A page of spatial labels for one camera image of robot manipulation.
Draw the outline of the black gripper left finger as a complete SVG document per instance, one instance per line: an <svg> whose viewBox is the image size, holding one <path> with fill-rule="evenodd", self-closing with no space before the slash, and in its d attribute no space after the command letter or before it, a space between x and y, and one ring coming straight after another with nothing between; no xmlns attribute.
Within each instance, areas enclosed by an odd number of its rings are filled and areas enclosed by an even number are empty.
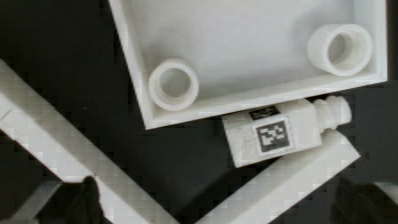
<svg viewBox="0 0 398 224"><path fill-rule="evenodd" d="M93 177L65 183L43 209L43 224L111 224Z"/></svg>

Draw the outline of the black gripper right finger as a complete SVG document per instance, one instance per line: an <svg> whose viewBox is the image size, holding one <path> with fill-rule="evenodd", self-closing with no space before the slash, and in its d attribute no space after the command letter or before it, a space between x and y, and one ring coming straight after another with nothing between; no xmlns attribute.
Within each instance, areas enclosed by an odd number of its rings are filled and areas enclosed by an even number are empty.
<svg viewBox="0 0 398 224"><path fill-rule="evenodd" d="M398 184L340 180L331 223L398 224Z"/></svg>

